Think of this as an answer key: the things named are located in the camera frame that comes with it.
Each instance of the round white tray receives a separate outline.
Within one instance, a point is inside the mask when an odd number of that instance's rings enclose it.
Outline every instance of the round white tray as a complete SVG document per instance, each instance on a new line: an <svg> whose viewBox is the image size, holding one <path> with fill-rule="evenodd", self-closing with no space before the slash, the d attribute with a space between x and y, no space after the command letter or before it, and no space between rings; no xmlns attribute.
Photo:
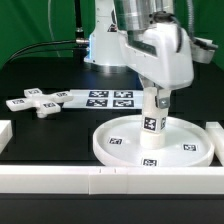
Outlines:
<svg viewBox="0 0 224 224"><path fill-rule="evenodd" d="M214 146L206 132L187 121L167 118L165 146L140 145L141 115L110 120L96 129L93 150L106 166L209 166Z"/></svg>

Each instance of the wire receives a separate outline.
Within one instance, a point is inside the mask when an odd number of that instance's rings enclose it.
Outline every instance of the wire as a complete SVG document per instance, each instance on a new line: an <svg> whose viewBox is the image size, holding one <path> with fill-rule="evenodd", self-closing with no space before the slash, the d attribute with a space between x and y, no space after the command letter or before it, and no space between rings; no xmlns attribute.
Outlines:
<svg viewBox="0 0 224 224"><path fill-rule="evenodd" d="M51 42L43 42L43 43L33 44L33 45L29 45L25 48L22 48L21 50L18 50L10 58L13 58L18 54L21 54L23 52L26 52L28 50L31 50L31 49L34 49L34 48L37 48L37 47L55 46L55 45L63 45L63 44L75 44L75 43L76 43L76 40L62 40L62 41L51 41Z"/></svg>
<svg viewBox="0 0 224 224"><path fill-rule="evenodd" d="M51 20L51 16L52 16L51 8L52 8L52 1L48 0L48 27L49 27L51 39L52 39L52 41L55 41L54 31L52 28L52 20Z"/></svg>
<svg viewBox="0 0 224 224"><path fill-rule="evenodd" d="M80 48L80 47L73 47L73 48L61 48L61 49L46 49L46 50L37 50L37 51L29 51L29 52L24 52L21 54L16 55L13 58L9 58L6 62L5 65L8 63L11 63L14 59L18 57L22 57L28 54L36 54L36 53L45 53L45 52L54 52L54 51L74 51L74 50L86 50L86 48Z"/></svg>
<svg viewBox="0 0 224 224"><path fill-rule="evenodd" d="M201 41L197 38L195 38L194 36L194 33L195 33L195 30L194 30L194 4L193 4L193 1L192 0L186 0L187 1L187 7L188 7L188 33L189 33L189 37L191 39L191 41L205 49L205 50L217 50L219 47L218 45L215 45L215 44L210 44L210 43L207 43L205 41Z"/></svg>

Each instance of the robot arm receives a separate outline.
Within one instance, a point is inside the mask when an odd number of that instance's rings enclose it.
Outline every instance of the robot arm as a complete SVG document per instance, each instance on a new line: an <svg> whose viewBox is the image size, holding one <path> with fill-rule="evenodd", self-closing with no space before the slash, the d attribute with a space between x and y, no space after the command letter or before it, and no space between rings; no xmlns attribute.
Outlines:
<svg viewBox="0 0 224 224"><path fill-rule="evenodd" d="M171 14L161 12L163 2L114 0L114 5L127 66L163 89L174 90L193 81L190 39Z"/></svg>

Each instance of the black work surface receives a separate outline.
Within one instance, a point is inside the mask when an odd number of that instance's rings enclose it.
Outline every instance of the black work surface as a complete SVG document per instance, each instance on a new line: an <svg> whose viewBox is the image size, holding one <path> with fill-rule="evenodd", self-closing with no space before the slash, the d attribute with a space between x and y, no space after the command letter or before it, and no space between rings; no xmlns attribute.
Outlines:
<svg viewBox="0 0 224 224"><path fill-rule="evenodd" d="M170 116L202 127L222 121L224 72L215 64L195 64L192 86L173 91ZM36 109L11 112L5 101L24 97L23 90L40 88L45 94L70 89L141 90L134 72L105 75L73 59L17 60L0 74L0 119L13 121L14 137L0 155L1 164L100 165L92 150L94 130L105 121L140 114L140 110L62 109L39 119Z"/></svg>
<svg viewBox="0 0 224 224"><path fill-rule="evenodd" d="M224 72L215 64L195 64L191 87L172 93L170 116L204 127L223 122ZM23 90L44 93L70 89L140 90L137 74L104 75L72 59L22 59L0 74L0 119L13 120L14 137L0 164L101 165L92 134L103 122L140 110L65 110L38 119L35 109L11 112L7 99ZM0 223L223 223L223 195L25 195L0 194Z"/></svg>

